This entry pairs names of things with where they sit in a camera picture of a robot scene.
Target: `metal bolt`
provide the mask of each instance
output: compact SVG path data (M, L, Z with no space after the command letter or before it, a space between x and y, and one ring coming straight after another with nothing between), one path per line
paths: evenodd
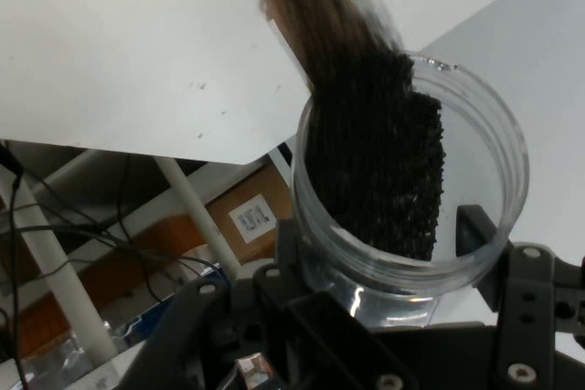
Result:
M378 390L402 390L404 383L397 374L383 374L378 378Z
M515 363L508 367L508 376L519 384L532 384L537 380L537 371L529 365Z
M206 285L203 285L201 288L199 288L199 293L200 294L211 294L215 290L216 290L216 286L211 284L211 283L208 283Z
M524 250L522 250L522 254L527 258L532 259L540 258L540 251L532 247L526 247Z
M281 275L281 271L279 269L267 269L266 270L266 277L267 278L278 278Z

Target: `jar rim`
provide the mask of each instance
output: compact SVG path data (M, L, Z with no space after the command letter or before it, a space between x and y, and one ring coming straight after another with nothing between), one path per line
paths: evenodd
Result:
M503 203L502 215L499 224L496 225L496 232L492 240L465 256L448 261L424 261L405 258L373 248L339 226L322 205L310 184L304 162L304 146L306 145L308 134L307 125L313 108L312 99L307 101L303 109L297 131L292 175L294 210L296 215L303 215L306 221L311 222L312 218L315 217L325 221L327 227L321 230L322 239L316 245L327 257L335 259L340 264L338 267L345 267L355 273L359 273L360 276L365 275L371 279L383 279L396 287L409 288L415 294L418 292L423 292L424 294L429 292L433 294L444 293L456 290L470 281L478 279L499 258L509 233L527 199L529 180L527 147L524 135L512 111L508 109L500 95L487 83L461 65L452 65L422 54L408 53L408 55L416 63L423 64L429 68L448 73L456 72L457 76L463 76L465 80L471 81L476 87L481 88L483 93L492 100L498 111L498 116L512 128L512 138L509 141L520 152L515 157L515 160L517 173L521 175L518 178L518 187L514 191L515 196L509 200L509 203ZM302 198L303 206L299 206L299 198ZM367 258L368 263L363 261L362 257Z

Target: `black granules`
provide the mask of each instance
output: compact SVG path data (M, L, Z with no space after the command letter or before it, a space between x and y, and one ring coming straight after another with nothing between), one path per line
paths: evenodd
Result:
M442 192L440 104L412 91L412 62L384 38L375 15L362 14L368 0L265 4L311 81L305 161L324 207L372 247L431 259Z
M305 161L329 214L361 241L431 259L441 202L440 104L411 91L411 61L340 54L315 84Z

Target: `white table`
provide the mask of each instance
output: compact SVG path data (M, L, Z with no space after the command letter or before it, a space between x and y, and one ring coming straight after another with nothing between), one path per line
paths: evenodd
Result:
M505 99L530 157L528 199L511 239L544 244L574 265L585 256L583 29L583 0L496 0L424 49L477 72ZM473 293L439 311L437 321L495 322ZM585 362L572 337L557 342Z
M0 139L249 163L308 92L260 0L0 0ZM419 49L493 0L383 0Z

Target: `black cable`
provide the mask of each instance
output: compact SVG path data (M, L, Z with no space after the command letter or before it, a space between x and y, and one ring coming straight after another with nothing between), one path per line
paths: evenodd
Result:
M23 390L28 389L28 382L25 371L20 360L20 307L18 302L18 240L16 239L15 204L16 194L22 181L22 174L18 174L12 183L12 194L10 195L10 206L8 207L10 217L10 248L12 252L12 307L14 319L12 322L12 344L13 356L15 358L18 377Z
M59 192L57 192L55 189L53 189L53 187L47 183L43 178L41 178L40 176L38 176L37 174L33 173L32 171L26 169L25 172L30 175L31 177L33 177L35 180L37 180L39 183L41 183L43 185L43 187L45 187L45 189L47 189L47 191L53 195L53 197L59 201L62 205L64 205L65 207L67 207L68 209L70 209L71 211L75 212L76 214L83 216L85 219L87 219L88 221L90 221L92 224L94 224L97 227L101 227L101 224L98 220L96 220L95 218L89 216L88 214L86 214L85 212L83 212L81 209L78 209L76 206L74 206L70 201L66 200L65 198L63 198ZM108 230L104 230L104 233L107 235L111 235L112 233L109 232Z
M51 276L53 276L54 274L59 273L62 269L64 269L68 264L71 263L79 263L79 264L93 264L96 261L96 259L81 259L81 258L71 258L71 259L67 259L65 262L63 262L62 264L60 264L58 267L56 267L55 269L52 269L50 272L45 273L45 274L39 274L38 276L35 276L33 278L29 278L26 280L21 281L18 284L18 287L22 287L24 285L27 285L28 283L32 283L35 282L37 280L41 280L41 279L45 279L45 278L49 278ZM12 282L0 282L0 286L5 286L8 284L11 284Z
M177 259L191 260L193 262L198 262L202 265L205 265L206 267L213 269L218 274L218 276L220 276L223 280L225 280L226 283L229 285L228 276L226 276L225 273L223 273L222 271L219 271L219 269L215 265L213 265L211 262L208 262L208 261L206 261L204 259L200 259L200 258L194 258L192 256L179 256Z
M118 200L116 201L116 213L118 215L118 223L120 224L120 228L126 237L126 240L130 243L131 246L136 247L126 226L124 225L123 217L122 217L122 197L123 197L123 189L126 184L126 180L128 179L128 174L130 173L130 161L132 160L132 156L130 154L126 154L126 160L124 161L124 167L122 171L122 178L120 179L120 186L118 187ZM148 273L148 268L146 267L146 262L143 258L138 258L138 263L143 271L144 275L144 283L146 284L146 288L148 292L153 297L154 300L158 301L159 303L163 303L163 301L154 293L153 286L150 284L150 274Z
M83 216L84 218L86 218L88 221L90 221L93 225L97 226L97 227L101 227L101 224L99 221L97 221L95 218L89 216L88 214L86 214L85 212L83 212L81 209L77 208L76 206L74 206L70 201L66 200L64 197L62 197L59 192L57 192L50 184L48 184L42 177L38 176L37 174L33 173L30 170L26 170L26 173L28 175L30 175L31 177L33 177L35 180L37 180L39 183L41 183L46 189L47 191L53 195L53 197L58 200L61 204L63 204L65 207L67 207L68 209L70 209L71 211L75 212L76 214ZM127 174L128 172L126 171L126 169L124 170L124 175L122 176L122 183L121 183L121 189L123 188L123 184L125 179L127 178ZM120 191L119 191L119 196L118 196L118 205L120 208L120 204L121 204L121 200L120 200ZM54 215L56 215L57 217L59 217L60 219L64 220L64 221L68 221L65 219L64 216L61 216L59 214L56 214L55 211L52 212ZM123 222L120 222L120 226L122 228L122 231L124 232L124 234L127 234L127 230L123 224ZM112 232L110 232L110 230L103 230L103 233L105 233L108 237L113 237ZM106 244L105 242L103 242L103 240L101 239L101 237L95 237L95 239L97 239L98 241L100 241L102 244ZM146 288L148 289L149 293L153 296L153 298L158 301L159 303L162 303L162 301L158 298L158 296L156 296L156 294L154 293L153 287L150 284L150 280L149 280L149 275L148 275L148 270L145 266L144 260L142 259L142 257L137 254L136 255L137 258L139 259L139 263L141 264L141 267L143 269L143 274L144 274L144 282L146 283Z
M53 216L56 216L57 218L59 218L61 221L71 225L71 226L78 226L76 225L73 221L71 221L70 219L64 217L62 214L60 214L59 212L57 212L55 209L53 209L52 207L49 207L43 203L31 203L29 205L22 205L19 207L15 208L15 212L19 211L19 210L25 210L25 209L29 209L30 207L35 207L38 206L43 210L46 210L47 212L49 212L50 214L52 214ZM0 212L0 216L4 216L4 215L9 215L10 212L9 211L5 211L5 212Z
M101 234L96 233L96 232L92 232L90 230L83 230L83 229L78 229L78 228L74 228L74 227L67 227L67 226L29 226L29 227L20 227L20 228L16 229L17 233L42 232L42 231L52 231L52 232L63 233L66 235L73 235L73 236L97 239L102 244L104 244L105 246L107 246L109 248L114 248L114 249L118 249L118 250L125 251L128 253L132 253L135 256L136 256L136 253L138 253L143 258L152 258L152 259L157 259L157 260L164 259L164 260L174 261L174 262L177 262L177 263L183 265L184 267L186 267L187 269L189 269L190 271L192 271L193 273L195 273L199 277L201 277L201 273L199 273L193 267L189 267L187 264L183 263L181 259L193 260L193 261L199 262L203 265L207 265L208 267L214 269L218 274L220 274L218 269L216 267L214 267L213 264L211 264L210 262L207 262L204 259L191 258L189 256L182 256L182 257L170 256L170 255L166 255L165 253L162 253L154 248L137 249L137 248L134 248L133 246L131 246L126 240L124 240L120 237L115 237L115 236L106 237L104 235L101 235ZM0 239L5 237L9 233L10 232L0 233ZM107 240L110 240L111 242L114 242L115 245L111 244L109 242L106 242L104 239L107 239Z

